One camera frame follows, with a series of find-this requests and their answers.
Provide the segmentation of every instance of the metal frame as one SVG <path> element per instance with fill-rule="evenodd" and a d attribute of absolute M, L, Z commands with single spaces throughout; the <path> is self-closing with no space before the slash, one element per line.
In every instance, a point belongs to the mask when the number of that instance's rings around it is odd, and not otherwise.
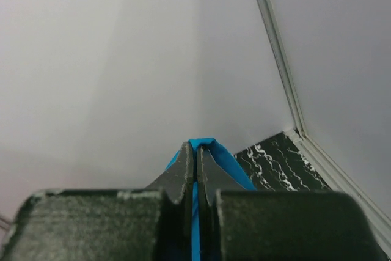
<path fill-rule="evenodd" d="M 257 2 L 296 124 L 296 130 L 286 131 L 285 134 L 332 189 L 343 191 L 355 198 L 368 217 L 380 247 L 388 256 L 391 256 L 390 218 L 376 206 L 308 134 L 271 0 L 257 0 Z"/>

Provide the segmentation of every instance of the white wall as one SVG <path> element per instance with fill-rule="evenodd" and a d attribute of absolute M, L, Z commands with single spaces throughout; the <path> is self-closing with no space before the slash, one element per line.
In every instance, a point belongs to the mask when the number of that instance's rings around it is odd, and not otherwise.
<path fill-rule="evenodd" d="M 271 0 L 309 134 L 391 217 L 391 0 Z"/>
<path fill-rule="evenodd" d="M 0 211 L 293 127 L 255 0 L 0 0 Z"/>

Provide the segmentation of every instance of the marble floor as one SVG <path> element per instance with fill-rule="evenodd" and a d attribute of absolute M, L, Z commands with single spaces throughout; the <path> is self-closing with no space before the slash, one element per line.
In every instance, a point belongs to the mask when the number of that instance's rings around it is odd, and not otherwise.
<path fill-rule="evenodd" d="M 259 142 L 234 156 L 260 191 L 330 189 L 284 133 Z"/>

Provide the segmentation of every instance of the blue cloth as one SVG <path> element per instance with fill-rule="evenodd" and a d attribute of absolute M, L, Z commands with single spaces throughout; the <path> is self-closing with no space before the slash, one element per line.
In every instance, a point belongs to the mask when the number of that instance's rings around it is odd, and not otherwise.
<path fill-rule="evenodd" d="M 232 178 L 234 178 L 240 185 L 245 189 L 256 190 L 253 183 L 242 170 L 239 163 L 231 155 L 228 150 L 218 143 L 215 138 L 201 138 L 201 139 L 190 139 L 189 143 L 192 145 L 194 156 L 197 154 L 197 149 L 200 145 L 208 147 L 216 163 L 223 168 Z M 178 157 L 178 153 L 171 159 L 168 169 Z M 200 261 L 200 218 L 198 211 L 198 183 L 195 182 L 193 185 L 193 216 L 191 224 L 191 255 L 193 261 Z"/>

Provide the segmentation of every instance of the white partition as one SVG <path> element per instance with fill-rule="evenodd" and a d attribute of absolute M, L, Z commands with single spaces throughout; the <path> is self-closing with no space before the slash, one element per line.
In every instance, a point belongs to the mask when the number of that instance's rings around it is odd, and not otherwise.
<path fill-rule="evenodd" d="M 271 0 L 308 134 L 391 218 L 391 0 Z"/>
<path fill-rule="evenodd" d="M 293 127 L 256 0 L 0 0 L 0 212 Z"/>

